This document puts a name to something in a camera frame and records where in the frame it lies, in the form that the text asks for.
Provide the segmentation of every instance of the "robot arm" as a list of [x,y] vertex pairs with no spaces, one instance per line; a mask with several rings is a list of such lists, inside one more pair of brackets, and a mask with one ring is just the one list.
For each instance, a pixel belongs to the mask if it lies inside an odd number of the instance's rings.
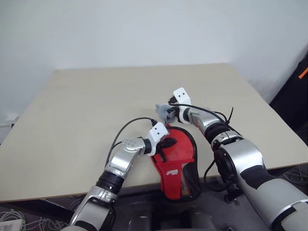
[[63,231],[110,230],[113,223],[113,207],[117,195],[139,155],[154,155],[156,145],[168,134],[162,123],[157,123],[145,139],[123,140],[120,149],[107,163],[96,185],[92,186],[72,216],[70,226]]
[[167,119],[176,115],[179,122],[199,128],[211,144],[223,180],[236,183],[274,231],[307,230],[308,197],[289,182],[270,175],[252,142],[208,109],[209,112],[184,106],[191,104],[184,88],[173,92],[169,104],[173,107]]

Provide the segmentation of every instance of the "floor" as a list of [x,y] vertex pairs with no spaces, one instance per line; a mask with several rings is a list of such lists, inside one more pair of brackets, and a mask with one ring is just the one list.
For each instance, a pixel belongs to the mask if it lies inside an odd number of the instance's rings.
[[[307,173],[308,166],[303,165],[300,167],[303,173]],[[298,172],[297,167],[294,167],[288,171],[288,173],[294,174]],[[300,190],[307,194],[307,177],[296,177],[291,175],[291,180],[294,182],[301,182],[294,184]],[[144,213],[146,210],[154,211],[164,211],[168,214],[180,213],[192,206],[197,206],[203,208],[211,217],[217,229],[222,229],[225,227],[231,227],[234,231],[266,231],[270,230],[257,212],[248,202],[247,198],[242,195],[235,203],[226,204],[223,200],[224,192],[217,193],[206,189],[203,186],[203,192],[198,199],[192,202],[185,203],[174,203],[167,201],[162,193],[159,191],[159,185],[144,186],[142,189],[138,189],[144,193],[143,195],[133,195],[126,196],[125,194],[132,192],[129,190],[124,190],[115,205],[116,209],[116,222],[113,228],[114,231],[126,231],[128,227],[128,222],[136,215]],[[66,208],[74,209],[79,204],[81,198],[78,197],[63,197],[63,198],[53,198],[50,201],[60,204]],[[1,207],[0,212],[9,211],[6,208]],[[24,213],[26,221],[32,222],[38,220],[38,216],[33,216]],[[177,222],[166,222],[162,224],[162,228],[167,229],[177,228]],[[36,227],[32,231],[42,231],[51,230],[46,226],[44,229]]]

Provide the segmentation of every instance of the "beige tabletop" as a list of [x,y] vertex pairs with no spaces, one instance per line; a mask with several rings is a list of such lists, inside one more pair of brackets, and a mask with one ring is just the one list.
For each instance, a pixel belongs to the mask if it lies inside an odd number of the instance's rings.
[[[254,142],[267,168],[308,162],[307,146],[228,64],[127,67],[55,71],[0,146],[0,201],[85,193],[103,171],[110,145],[129,120],[158,119],[184,87],[192,104],[229,114],[231,125]],[[197,128],[186,128],[198,147],[200,176],[213,160]],[[119,137],[145,136],[151,124],[131,124]],[[214,167],[209,176],[217,175]],[[141,156],[124,187],[160,181],[150,158]]]

